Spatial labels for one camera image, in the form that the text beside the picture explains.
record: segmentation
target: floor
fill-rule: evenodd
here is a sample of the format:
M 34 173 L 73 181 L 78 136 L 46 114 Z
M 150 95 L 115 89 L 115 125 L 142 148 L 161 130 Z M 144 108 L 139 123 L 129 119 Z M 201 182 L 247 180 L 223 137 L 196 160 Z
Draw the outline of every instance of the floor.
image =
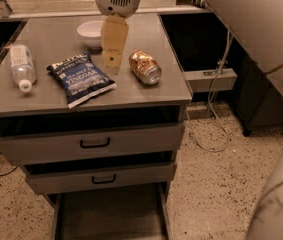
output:
M 242 135 L 242 127 L 226 103 L 216 105 L 226 135 L 205 106 L 189 107 L 177 171 L 167 207 L 174 240 L 244 239 L 258 195 L 283 151 L 283 130 Z M 0 156 L 0 173 L 12 169 Z M 50 239 L 53 209 L 36 196 L 17 169 L 0 177 L 0 240 Z

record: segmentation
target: white cable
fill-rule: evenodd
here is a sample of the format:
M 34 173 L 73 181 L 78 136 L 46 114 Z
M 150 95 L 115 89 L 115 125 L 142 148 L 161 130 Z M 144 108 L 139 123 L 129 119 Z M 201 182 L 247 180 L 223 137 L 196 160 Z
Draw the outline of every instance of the white cable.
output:
M 215 120 L 218 122 L 219 124 L 219 127 L 225 132 L 226 134 L 226 144 L 224 147 L 220 148 L 220 149 L 209 149 L 209 148 L 206 148 L 202 145 L 200 139 L 196 136 L 195 134 L 195 131 L 191 125 L 191 120 L 190 120 L 190 117 L 189 117 L 189 114 L 188 114 L 188 111 L 186 111 L 186 114 L 187 114 L 187 117 L 188 117 L 188 120 L 189 120 L 189 125 L 190 125 L 190 128 L 194 134 L 194 137 L 197 141 L 197 144 L 199 147 L 201 147 L 203 150 L 205 151 L 208 151 L 208 152 L 221 152 L 225 149 L 227 149 L 230 145 L 230 137 L 229 137 L 229 134 L 227 133 L 226 129 L 224 128 L 224 126 L 221 124 L 221 119 L 220 117 L 218 116 L 218 114 L 215 112 L 214 108 L 213 108 L 213 104 L 212 104 L 212 99 L 215 98 L 215 94 L 216 94 L 216 91 L 212 91 L 213 90 L 213 86 L 217 80 L 217 78 L 219 77 L 219 75 L 221 75 L 222 73 L 222 69 L 224 67 L 224 64 L 225 64 L 225 61 L 226 61 L 226 58 L 228 56 L 228 53 L 229 53 L 229 50 L 230 50 L 230 47 L 231 47 L 231 43 L 232 43 L 232 40 L 233 40 L 233 36 L 231 35 L 230 31 L 228 31 L 228 34 L 227 34 L 227 45 L 226 45 L 226 49 L 225 49 L 225 52 L 224 52 L 224 55 L 223 55 L 223 58 L 222 60 L 220 61 L 219 63 L 219 66 L 218 68 L 216 69 L 215 71 L 215 77 L 213 78 L 212 82 L 211 82 L 211 85 L 210 85 L 210 88 L 209 88 L 209 94 L 208 94 L 208 108 L 210 109 L 210 111 L 213 113 L 214 117 L 215 117 Z

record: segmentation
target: white bottle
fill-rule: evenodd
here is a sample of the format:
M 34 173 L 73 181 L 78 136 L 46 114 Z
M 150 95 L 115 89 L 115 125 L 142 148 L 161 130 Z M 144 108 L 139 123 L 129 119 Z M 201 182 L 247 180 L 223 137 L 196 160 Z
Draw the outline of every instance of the white bottle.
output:
M 30 92 L 37 76 L 29 48 L 22 44 L 12 45 L 10 59 L 13 81 L 22 92 Z

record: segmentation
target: soda can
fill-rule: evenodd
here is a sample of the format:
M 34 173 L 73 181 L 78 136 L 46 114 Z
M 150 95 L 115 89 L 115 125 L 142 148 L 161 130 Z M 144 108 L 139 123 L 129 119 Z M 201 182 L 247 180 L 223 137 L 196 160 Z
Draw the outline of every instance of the soda can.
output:
M 136 50 L 129 56 L 129 63 L 133 73 L 147 85 L 160 80 L 162 71 L 158 63 L 146 52 Z

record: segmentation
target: drawer handle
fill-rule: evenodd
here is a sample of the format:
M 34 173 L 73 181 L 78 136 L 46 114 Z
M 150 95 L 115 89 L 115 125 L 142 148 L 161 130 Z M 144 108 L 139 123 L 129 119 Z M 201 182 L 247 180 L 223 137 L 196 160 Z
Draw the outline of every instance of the drawer handle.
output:
M 113 183 L 115 182 L 117 178 L 117 175 L 116 174 L 113 174 L 113 178 L 111 180 L 104 180 L 104 181 L 96 181 L 94 176 L 92 176 L 92 183 L 93 184 L 108 184 L 108 183 Z
M 104 144 L 97 144 L 97 145 L 84 145 L 84 141 L 80 140 L 80 147 L 83 149 L 89 149 L 89 148 L 104 148 L 106 146 L 109 146 L 110 144 L 110 138 L 107 138 L 106 142 Z

